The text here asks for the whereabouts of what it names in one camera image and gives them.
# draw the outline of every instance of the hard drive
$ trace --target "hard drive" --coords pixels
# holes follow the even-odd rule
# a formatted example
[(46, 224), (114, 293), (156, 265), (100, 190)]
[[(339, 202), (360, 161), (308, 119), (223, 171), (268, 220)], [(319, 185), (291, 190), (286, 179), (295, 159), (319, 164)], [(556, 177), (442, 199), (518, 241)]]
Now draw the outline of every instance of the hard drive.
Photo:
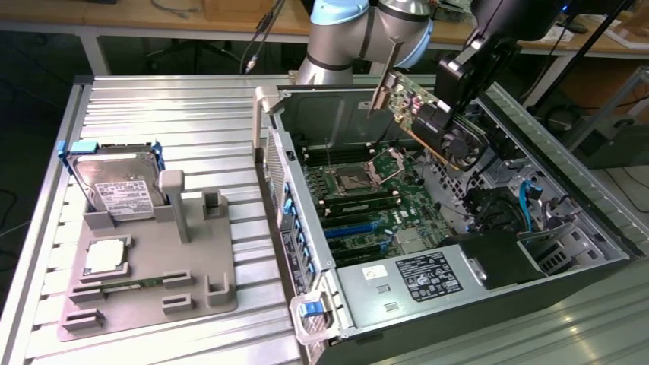
[(159, 188), (164, 169), (159, 144), (75, 142), (64, 162), (92, 210), (107, 211), (115, 221), (151, 218), (154, 207), (167, 204)]

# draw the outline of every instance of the circuit board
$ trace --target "circuit board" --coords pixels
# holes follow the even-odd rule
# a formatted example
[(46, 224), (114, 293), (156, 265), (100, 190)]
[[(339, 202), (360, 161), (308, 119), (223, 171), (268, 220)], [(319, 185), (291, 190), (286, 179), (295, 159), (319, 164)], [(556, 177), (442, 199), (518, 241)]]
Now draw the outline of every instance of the circuit board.
[[(339, 267), (432, 249), (454, 234), (422, 185), (422, 171), (411, 160), (414, 158), (403, 150), (382, 145), (370, 161), (304, 166), (316, 207), (339, 200), (344, 201), (342, 205), (346, 204), (343, 209), (335, 210), (332, 203), (331, 209), (320, 214)], [(366, 211), (355, 214), (356, 208)], [(372, 231), (338, 235), (355, 227)], [(398, 238), (400, 232), (412, 236), (415, 231), (420, 240), (407, 249)]]
[[(463, 115), (456, 114), (450, 124), (438, 124), (439, 98), (399, 71), (392, 71), (395, 83), (390, 89), (387, 108), (395, 121), (411, 137), (434, 153), (436, 158), (454, 169), (468, 171), (478, 162), (488, 144), (486, 132)], [(466, 141), (467, 151), (456, 158), (451, 140)]]

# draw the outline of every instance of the motherboard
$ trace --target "motherboard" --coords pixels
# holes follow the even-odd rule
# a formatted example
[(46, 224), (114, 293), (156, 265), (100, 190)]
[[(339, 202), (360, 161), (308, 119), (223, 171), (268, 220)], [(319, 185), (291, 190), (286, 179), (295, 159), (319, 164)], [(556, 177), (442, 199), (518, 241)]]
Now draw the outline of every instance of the motherboard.
[(310, 151), (303, 159), (338, 267), (432, 249), (454, 235), (404, 148)]

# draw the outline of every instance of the warning label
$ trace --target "warning label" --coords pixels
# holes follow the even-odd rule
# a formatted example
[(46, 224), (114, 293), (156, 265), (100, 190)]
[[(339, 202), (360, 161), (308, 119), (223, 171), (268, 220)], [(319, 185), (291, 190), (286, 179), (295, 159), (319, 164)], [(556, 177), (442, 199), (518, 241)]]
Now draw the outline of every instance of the warning label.
[(442, 252), (398, 261), (410, 295), (418, 302), (463, 291)]
[(111, 215), (154, 212), (146, 181), (102, 182), (95, 187)]

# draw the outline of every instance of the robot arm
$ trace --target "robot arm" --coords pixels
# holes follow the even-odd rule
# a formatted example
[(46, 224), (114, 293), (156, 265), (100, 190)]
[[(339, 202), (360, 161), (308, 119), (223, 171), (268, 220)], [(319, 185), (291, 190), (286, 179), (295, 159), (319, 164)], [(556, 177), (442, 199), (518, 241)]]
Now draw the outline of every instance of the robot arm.
[(398, 67), (418, 63), (431, 41), (430, 0), (316, 0), (299, 84), (352, 84), (352, 61), (386, 63), (391, 39), (403, 40)]
[(435, 95), (439, 108), (431, 122), (447, 129), (454, 117), (495, 82), (520, 51), (519, 40), (547, 35), (562, 12), (563, 0), (474, 0), (476, 29), (460, 55), (439, 64)]

